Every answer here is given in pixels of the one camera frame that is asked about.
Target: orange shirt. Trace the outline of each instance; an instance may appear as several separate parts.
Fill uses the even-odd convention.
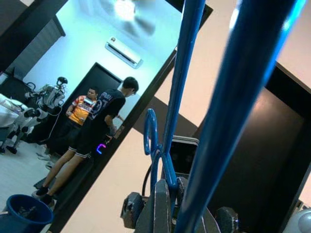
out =
[[[92,111],[92,108],[96,104],[96,100],[93,101],[91,105],[84,102],[86,96],[79,96],[72,105],[75,106],[72,114],[69,116],[69,119],[78,123],[79,125],[83,125],[84,121],[80,120],[86,119],[88,114]]]

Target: air conditioner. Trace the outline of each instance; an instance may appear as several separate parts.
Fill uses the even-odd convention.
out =
[[[142,59],[136,52],[114,37],[110,38],[105,48],[134,69],[139,68],[142,64]]]

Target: floor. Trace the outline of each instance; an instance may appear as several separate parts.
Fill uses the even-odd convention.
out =
[[[17,154],[8,151],[0,154],[0,210],[13,194],[31,195],[34,184],[48,174],[47,161],[39,160],[36,155],[42,151],[41,146],[21,142]]]

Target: blue bucket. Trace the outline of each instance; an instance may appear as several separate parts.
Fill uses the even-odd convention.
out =
[[[34,219],[18,214],[20,207],[26,211],[36,207]],[[43,202],[26,195],[13,195],[6,201],[7,214],[0,215],[0,233],[39,233],[53,221],[52,210]]]

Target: black t-shirt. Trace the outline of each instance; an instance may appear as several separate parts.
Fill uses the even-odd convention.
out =
[[[119,90],[106,90],[99,97],[92,111],[88,115],[85,124],[90,127],[94,134],[103,134],[108,131],[105,117],[110,115],[115,117],[125,104],[125,97]]]

